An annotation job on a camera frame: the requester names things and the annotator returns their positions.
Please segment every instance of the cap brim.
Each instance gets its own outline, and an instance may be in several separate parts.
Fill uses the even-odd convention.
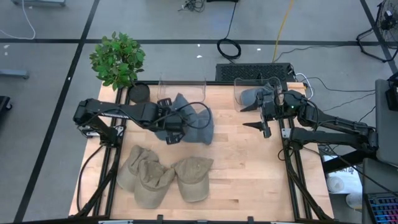
[[[130,172],[127,162],[128,160],[124,162],[122,168],[118,171],[116,182],[123,190],[134,192],[137,176]]]
[[[157,191],[148,190],[142,186],[141,181],[138,178],[134,189],[134,198],[136,199],[137,204],[142,208],[157,208],[162,203],[169,186],[170,185]]]
[[[177,178],[178,188],[184,201],[198,202],[207,198],[209,194],[210,182],[209,175],[206,174],[204,178],[195,184],[186,184]]]

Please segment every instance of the white cable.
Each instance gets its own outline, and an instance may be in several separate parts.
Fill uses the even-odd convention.
[[[25,0],[22,0],[22,10],[24,11],[24,15],[25,15],[26,21],[29,23],[30,28],[32,28],[32,30],[33,30],[33,37],[32,37],[32,38],[28,38],[28,37],[15,37],[15,36],[13,36],[13,35],[7,34],[6,32],[4,32],[4,31],[1,30],[1,29],[0,29],[0,32],[2,32],[4,35],[6,35],[6,36],[8,36],[8,37],[15,38],[15,39],[19,39],[19,40],[33,40],[33,39],[36,37],[36,31],[35,31],[35,29],[33,28],[32,24],[30,23],[29,18],[28,18],[27,15],[26,15],[26,12],[25,12]]]
[[[302,73],[296,73],[296,76],[297,76],[297,75],[303,76],[304,79],[305,79],[305,81],[307,81],[308,87],[309,87],[310,90],[311,90],[311,96],[310,96],[308,99],[311,100],[311,98],[313,97],[313,91],[312,91],[312,87],[311,87],[310,81],[309,81],[309,80],[307,79],[307,77],[306,77],[304,74],[302,74]]]

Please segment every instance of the fan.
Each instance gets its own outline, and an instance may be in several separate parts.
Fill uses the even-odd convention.
[[[359,34],[356,38],[359,46],[361,47],[362,53],[376,58],[382,62],[389,62],[393,60],[398,53],[398,2],[396,0],[384,0],[378,5],[379,10],[377,11],[376,22],[374,27]],[[389,49],[396,49],[396,52],[391,59],[383,59],[373,54],[367,53],[361,43],[361,39],[370,35],[372,32],[379,32],[382,40],[381,44],[384,44]]]

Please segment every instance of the green plant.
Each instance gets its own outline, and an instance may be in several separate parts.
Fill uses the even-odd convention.
[[[112,85],[113,90],[135,86],[137,73],[143,72],[145,53],[137,41],[127,34],[113,32],[112,39],[102,38],[102,44],[95,46],[90,54],[92,69],[98,72],[97,78],[104,86]]]

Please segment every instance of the yellow cable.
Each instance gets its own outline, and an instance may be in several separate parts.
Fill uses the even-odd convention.
[[[272,57],[272,63],[274,63],[275,57],[276,57],[276,53],[278,52],[278,42],[279,42],[279,37],[280,34],[282,33],[282,29],[284,28],[287,16],[289,15],[290,10],[292,9],[293,6],[293,0],[290,0],[290,4],[289,4],[289,8],[286,11],[284,20],[282,21],[282,25],[280,25],[280,29],[279,29],[279,33],[278,33],[278,38],[276,38],[276,43],[275,43],[275,49],[274,49],[274,56]]]

